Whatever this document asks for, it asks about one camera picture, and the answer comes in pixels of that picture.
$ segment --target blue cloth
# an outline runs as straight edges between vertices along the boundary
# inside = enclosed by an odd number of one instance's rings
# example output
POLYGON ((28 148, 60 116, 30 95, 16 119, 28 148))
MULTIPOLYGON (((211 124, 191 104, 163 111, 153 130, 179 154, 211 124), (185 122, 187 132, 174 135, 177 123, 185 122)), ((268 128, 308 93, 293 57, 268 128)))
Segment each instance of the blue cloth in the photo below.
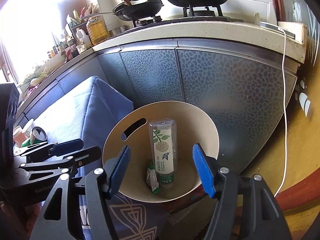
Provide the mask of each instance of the blue cloth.
MULTIPOLYGON (((92 76, 49 106, 35 124, 47 133, 49 143, 80 138, 84 148, 98 146, 102 151, 111 130, 132 110, 130 100, 99 77, 92 76)), ((77 177, 97 167, 102 167, 101 159, 79 168, 77 177)), ((119 238, 155 239, 168 217, 158 205, 141 203, 120 193, 108 201, 108 207, 119 238)), ((91 240, 84 196, 80 197, 80 213, 85 239, 91 240)))

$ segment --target cabinet door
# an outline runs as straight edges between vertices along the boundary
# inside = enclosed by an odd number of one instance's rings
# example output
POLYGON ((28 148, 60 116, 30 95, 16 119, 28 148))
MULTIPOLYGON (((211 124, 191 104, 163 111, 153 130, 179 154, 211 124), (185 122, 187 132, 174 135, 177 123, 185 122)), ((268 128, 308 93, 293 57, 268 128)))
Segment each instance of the cabinet door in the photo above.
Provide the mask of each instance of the cabinet door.
POLYGON ((24 114, 21 114, 17 119, 16 122, 14 123, 13 127, 17 127, 18 125, 21 126, 21 128, 23 128, 28 122, 28 119, 25 117, 24 114))
POLYGON ((64 92, 62 91, 59 84, 51 88, 46 94, 38 95, 40 97, 39 101, 35 103, 33 107, 26 113, 26 117, 30 120, 31 118, 36 119, 40 114, 42 114, 49 106, 51 106, 55 101, 62 98, 64 92))
POLYGON ((109 83, 97 57, 94 57, 75 68, 62 79, 57 78, 57 81, 63 92, 66 94, 91 76, 98 76, 103 81, 109 83))
POLYGON ((118 52, 99 55, 101 68, 106 74, 110 85, 133 102, 134 108, 140 107, 137 95, 129 79, 120 54, 118 52))
MULTIPOLYGON (((215 52, 178 49, 177 54, 186 102, 214 121, 220 164, 241 172, 283 114, 281 66, 215 52)), ((288 102, 296 77, 286 73, 285 79, 288 102)))
POLYGON ((142 106, 159 101, 183 101, 174 49, 120 53, 142 106))

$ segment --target trash bin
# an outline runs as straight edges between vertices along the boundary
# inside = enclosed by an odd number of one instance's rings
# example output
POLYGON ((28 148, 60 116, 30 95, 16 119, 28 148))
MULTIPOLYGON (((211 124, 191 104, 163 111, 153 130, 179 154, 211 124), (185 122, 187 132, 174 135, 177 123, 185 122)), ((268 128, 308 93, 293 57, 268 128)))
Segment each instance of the trash bin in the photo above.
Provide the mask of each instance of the trash bin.
POLYGON ((208 156, 217 158, 219 136, 211 118, 200 108, 178 101, 157 102, 143 106, 124 117, 111 131, 103 149, 103 163, 116 157, 124 145, 131 149, 131 160, 119 191, 129 198, 149 203, 161 203, 178 199, 201 184, 192 159, 192 147, 200 143, 208 156), (145 118, 127 139, 124 131, 136 121, 145 118), (177 121, 178 168, 174 186, 151 192, 146 183, 147 168, 152 160, 148 124, 154 119, 170 118, 177 121))

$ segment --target yellow oil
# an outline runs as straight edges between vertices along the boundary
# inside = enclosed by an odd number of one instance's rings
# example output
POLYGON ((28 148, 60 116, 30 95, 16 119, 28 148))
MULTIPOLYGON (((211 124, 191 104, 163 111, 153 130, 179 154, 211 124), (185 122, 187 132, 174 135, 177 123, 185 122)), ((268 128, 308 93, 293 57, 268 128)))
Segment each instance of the yellow oil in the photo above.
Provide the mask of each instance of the yellow oil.
POLYGON ((93 45, 97 45, 110 38, 110 34, 105 27, 103 20, 99 20, 96 17, 88 20, 87 30, 93 45))

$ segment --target white cable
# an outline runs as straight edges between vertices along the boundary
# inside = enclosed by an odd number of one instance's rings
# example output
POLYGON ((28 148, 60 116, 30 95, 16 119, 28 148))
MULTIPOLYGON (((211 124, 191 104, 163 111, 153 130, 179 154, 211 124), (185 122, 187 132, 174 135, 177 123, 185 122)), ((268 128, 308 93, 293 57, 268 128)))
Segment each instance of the white cable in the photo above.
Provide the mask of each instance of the white cable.
POLYGON ((283 58, 282 58, 282 78, 283 78, 283 111, 284 111, 284 121, 285 121, 285 134, 284 134, 284 172, 283 172, 283 178, 282 178, 282 182, 280 184, 280 187, 278 188, 278 190, 275 193, 275 197, 276 195, 279 193, 280 189, 283 186, 284 183, 284 179, 285 179, 285 174, 287 172, 287 158, 288 158, 288 148, 287 148, 287 133, 288 133, 288 124, 287 124, 287 113, 285 110, 285 77, 284 77, 284 58, 285 58, 285 45, 286 45, 286 34, 285 31, 278 27, 278 30, 283 32, 284 34, 284 48, 283 48, 283 58))

